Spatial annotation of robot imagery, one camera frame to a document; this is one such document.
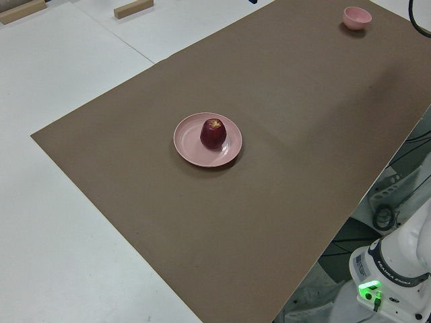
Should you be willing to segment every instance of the pink bowl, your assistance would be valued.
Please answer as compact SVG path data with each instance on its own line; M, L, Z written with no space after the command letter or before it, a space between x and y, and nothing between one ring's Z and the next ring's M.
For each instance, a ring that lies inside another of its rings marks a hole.
M350 30L364 29L371 19L370 13L362 8L347 7L344 9L343 22Z

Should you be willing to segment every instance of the bowl rim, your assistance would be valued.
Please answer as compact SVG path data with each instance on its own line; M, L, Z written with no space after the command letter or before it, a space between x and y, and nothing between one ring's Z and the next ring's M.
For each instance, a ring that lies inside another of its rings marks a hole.
M365 22L360 22L360 21L358 21L358 20L354 19L352 16L350 16L350 15L347 13L347 11L348 11L349 9L355 9L355 10L359 10L359 11L364 12L364 13L368 16L368 19L367 19ZM364 8L361 8L361 7L347 7L347 8L345 8L345 9L344 9L344 14L345 14L347 17L349 17L349 19L353 20L354 22L360 22L360 23L362 23L362 24L367 24L368 22L371 22L371 20L372 20L371 13L369 13L368 11L366 11Z

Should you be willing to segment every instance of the dark red apple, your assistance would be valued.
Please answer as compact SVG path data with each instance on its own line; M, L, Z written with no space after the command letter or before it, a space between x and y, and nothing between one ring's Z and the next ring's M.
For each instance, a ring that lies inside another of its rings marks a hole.
M217 149L226 140L226 128L219 119L208 119L202 126L201 142L208 149Z

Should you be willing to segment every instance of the brown tabletop covering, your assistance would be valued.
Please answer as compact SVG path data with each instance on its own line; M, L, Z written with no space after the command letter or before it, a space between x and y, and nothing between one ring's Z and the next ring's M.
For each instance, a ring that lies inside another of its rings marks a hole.
M269 323L431 102L430 52L371 2L278 0L32 137L205 323ZM174 148L202 111L242 131L227 166Z

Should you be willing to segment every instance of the brown mat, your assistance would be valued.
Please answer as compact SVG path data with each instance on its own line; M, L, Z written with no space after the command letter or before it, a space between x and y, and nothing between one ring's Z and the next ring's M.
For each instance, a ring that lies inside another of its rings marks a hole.
M431 42L354 3L366 32L278 0L32 136L205 323L269 323L431 102ZM230 165L176 152L201 111L242 131Z

